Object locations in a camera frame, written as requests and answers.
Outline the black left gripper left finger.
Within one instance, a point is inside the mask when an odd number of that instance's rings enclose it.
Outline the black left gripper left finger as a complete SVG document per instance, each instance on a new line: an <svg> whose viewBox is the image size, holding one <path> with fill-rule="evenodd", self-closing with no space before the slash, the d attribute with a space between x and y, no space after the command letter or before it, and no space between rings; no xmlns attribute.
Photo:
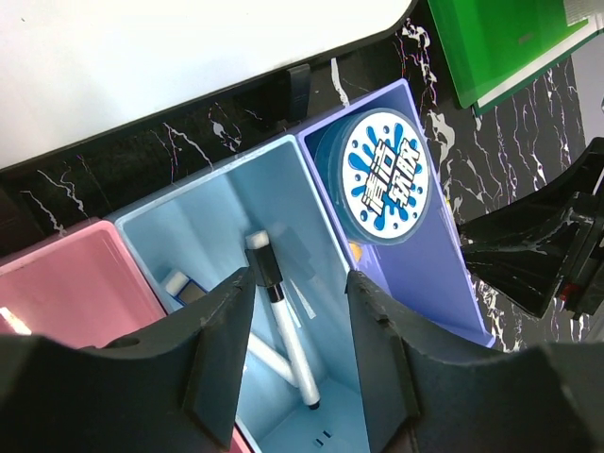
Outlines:
<svg viewBox="0 0 604 453"><path fill-rule="evenodd" d="M5 452L226 452L241 385L200 376L201 316L184 307L102 348L1 339Z"/></svg>

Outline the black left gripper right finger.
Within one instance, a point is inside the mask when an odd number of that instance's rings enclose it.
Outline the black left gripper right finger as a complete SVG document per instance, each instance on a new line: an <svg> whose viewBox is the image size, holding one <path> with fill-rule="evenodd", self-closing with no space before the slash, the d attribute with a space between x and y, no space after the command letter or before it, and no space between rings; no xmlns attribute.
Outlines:
<svg viewBox="0 0 604 453"><path fill-rule="evenodd" d="M599 452L603 346L503 353L395 301L365 274L346 282L374 452Z"/></svg>

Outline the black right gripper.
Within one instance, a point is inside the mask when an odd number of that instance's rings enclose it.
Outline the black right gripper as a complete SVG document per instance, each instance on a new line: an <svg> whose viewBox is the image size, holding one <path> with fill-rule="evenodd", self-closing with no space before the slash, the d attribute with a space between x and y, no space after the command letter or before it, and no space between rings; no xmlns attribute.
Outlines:
<svg viewBox="0 0 604 453"><path fill-rule="evenodd" d="M603 302L601 193L603 138L596 137L538 191L458 226L468 270L533 317L544 317L554 298L574 314L596 313ZM562 207L556 235L511 235L541 225Z"/></svg>

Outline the blue capped white marker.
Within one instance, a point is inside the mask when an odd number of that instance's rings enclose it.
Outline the blue capped white marker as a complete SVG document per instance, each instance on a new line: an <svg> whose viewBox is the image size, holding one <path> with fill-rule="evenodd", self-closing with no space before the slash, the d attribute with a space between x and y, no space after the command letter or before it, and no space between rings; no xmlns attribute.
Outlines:
<svg viewBox="0 0 604 453"><path fill-rule="evenodd" d="M161 287L176 302L201 316L201 364L197 367L201 377L209 381L226 378L228 389L237 388L245 355L250 352L278 378L299 387L290 363L251 331L254 299L248 271L240 269L208 291L193 277L173 269Z"/></svg>

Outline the black capped white marker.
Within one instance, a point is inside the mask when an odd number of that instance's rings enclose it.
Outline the black capped white marker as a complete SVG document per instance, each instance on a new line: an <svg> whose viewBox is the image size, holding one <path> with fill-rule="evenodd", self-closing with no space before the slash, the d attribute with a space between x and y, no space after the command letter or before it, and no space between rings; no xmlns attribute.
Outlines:
<svg viewBox="0 0 604 453"><path fill-rule="evenodd" d="M320 407L321 396L310 369L306 352L298 338L287 308L282 288L283 277L270 243L268 232L259 230L245 238L245 254L257 285L266 290L275 316L277 329L287 351L290 368L304 403L311 409Z"/></svg>

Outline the small tan eraser block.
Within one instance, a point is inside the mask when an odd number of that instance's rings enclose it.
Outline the small tan eraser block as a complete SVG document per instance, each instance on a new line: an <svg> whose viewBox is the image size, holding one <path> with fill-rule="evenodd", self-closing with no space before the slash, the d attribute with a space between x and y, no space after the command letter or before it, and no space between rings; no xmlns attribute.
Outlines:
<svg viewBox="0 0 604 453"><path fill-rule="evenodd" d="M356 262L360 262L363 257L363 246L358 243L350 242L350 250Z"/></svg>

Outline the blue ink bottle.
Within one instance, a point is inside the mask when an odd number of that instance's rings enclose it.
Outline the blue ink bottle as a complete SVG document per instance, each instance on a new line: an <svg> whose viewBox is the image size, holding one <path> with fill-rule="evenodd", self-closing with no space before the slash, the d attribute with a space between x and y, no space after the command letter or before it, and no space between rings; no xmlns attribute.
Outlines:
<svg viewBox="0 0 604 453"><path fill-rule="evenodd" d="M395 109L369 109L327 127L314 163L352 243L394 245L421 226L430 158L417 127Z"/></svg>

